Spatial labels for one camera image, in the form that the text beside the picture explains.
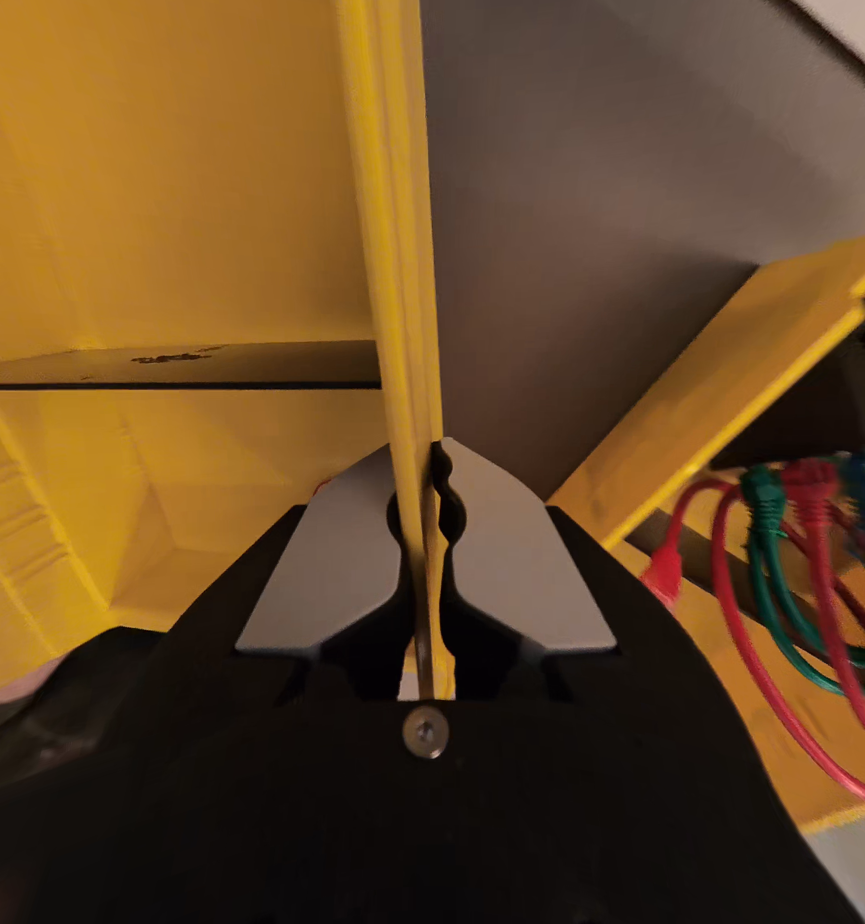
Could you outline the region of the black bin divider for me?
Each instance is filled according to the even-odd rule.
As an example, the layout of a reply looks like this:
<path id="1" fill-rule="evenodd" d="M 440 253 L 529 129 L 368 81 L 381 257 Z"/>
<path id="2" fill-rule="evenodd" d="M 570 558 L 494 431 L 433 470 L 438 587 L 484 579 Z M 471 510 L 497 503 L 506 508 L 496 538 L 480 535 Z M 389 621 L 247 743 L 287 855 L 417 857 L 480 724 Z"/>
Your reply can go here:
<path id="1" fill-rule="evenodd" d="M 0 362 L 0 391 L 379 390 L 372 340 L 70 350 Z"/>

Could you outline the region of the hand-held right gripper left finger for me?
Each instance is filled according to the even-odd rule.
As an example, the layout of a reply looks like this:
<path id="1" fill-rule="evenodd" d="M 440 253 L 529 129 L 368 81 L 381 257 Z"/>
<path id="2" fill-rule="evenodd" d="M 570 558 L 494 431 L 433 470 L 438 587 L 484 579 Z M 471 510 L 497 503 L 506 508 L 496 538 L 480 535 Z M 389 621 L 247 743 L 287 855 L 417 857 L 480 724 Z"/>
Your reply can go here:
<path id="1" fill-rule="evenodd" d="M 402 562 L 388 524 L 392 498 L 387 445 L 324 484 L 307 504 L 235 649 L 311 655 L 387 603 Z"/>

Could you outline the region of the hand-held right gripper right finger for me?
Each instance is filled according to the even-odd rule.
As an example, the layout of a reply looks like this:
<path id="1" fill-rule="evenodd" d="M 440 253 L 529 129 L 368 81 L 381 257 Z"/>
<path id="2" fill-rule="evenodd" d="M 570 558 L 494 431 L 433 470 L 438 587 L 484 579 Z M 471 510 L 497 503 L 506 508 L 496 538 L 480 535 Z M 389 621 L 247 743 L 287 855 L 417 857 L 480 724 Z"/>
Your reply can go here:
<path id="1" fill-rule="evenodd" d="M 448 651 L 611 652 L 611 628 L 541 499 L 452 437 L 433 446 L 431 462 L 447 543 L 440 628 Z"/>

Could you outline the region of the yellow plastic bin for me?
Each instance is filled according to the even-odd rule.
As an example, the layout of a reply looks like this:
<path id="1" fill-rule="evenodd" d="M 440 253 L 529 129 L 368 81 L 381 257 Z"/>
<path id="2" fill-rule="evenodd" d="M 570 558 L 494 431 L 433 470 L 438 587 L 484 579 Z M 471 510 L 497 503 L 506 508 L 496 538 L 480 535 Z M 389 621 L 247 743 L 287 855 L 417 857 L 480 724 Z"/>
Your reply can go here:
<path id="1" fill-rule="evenodd" d="M 661 504 L 698 480 L 716 452 L 797 383 L 865 317 L 865 237 L 756 271 L 669 368 L 648 388 L 550 498 L 600 545 L 617 555 L 626 536 Z M 790 707 L 815 743 L 852 745 L 865 772 L 865 738 L 828 692 L 807 692 L 781 667 L 767 630 L 740 612 L 725 629 L 703 629 L 717 596 L 692 591 L 676 617 L 689 628 L 741 712 L 768 775 L 793 821 L 807 835 L 865 819 L 865 796 L 829 777 L 794 743 L 760 681 L 789 692 Z"/>
<path id="2" fill-rule="evenodd" d="M 0 703 L 442 435 L 419 2 L 0 2 L 0 362 L 372 340 L 379 390 L 0 391 Z"/>

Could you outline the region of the black network switch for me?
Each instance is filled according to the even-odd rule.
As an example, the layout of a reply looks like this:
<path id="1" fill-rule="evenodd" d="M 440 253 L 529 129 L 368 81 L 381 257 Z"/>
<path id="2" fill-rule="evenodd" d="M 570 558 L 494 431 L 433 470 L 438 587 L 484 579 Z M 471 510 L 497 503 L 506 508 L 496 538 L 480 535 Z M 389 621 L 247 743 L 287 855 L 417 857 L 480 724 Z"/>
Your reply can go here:
<path id="1" fill-rule="evenodd" d="M 709 467 L 749 468 L 864 450 L 865 320 L 714 456 Z"/>

